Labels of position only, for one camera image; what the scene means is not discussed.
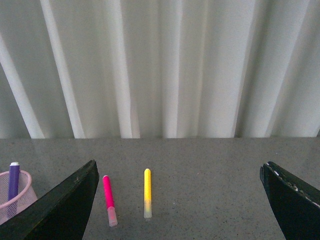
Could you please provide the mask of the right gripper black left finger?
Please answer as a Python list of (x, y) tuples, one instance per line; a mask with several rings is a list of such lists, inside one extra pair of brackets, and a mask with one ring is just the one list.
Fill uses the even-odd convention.
[(0, 226), (2, 240), (81, 240), (99, 183), (95, 160)]

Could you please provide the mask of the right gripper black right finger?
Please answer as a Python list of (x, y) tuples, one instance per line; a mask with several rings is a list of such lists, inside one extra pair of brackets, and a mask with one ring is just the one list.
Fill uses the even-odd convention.
[(320, 238), (320, 191), (269, 161), (260, 180), (278, 225), (287, 240)]

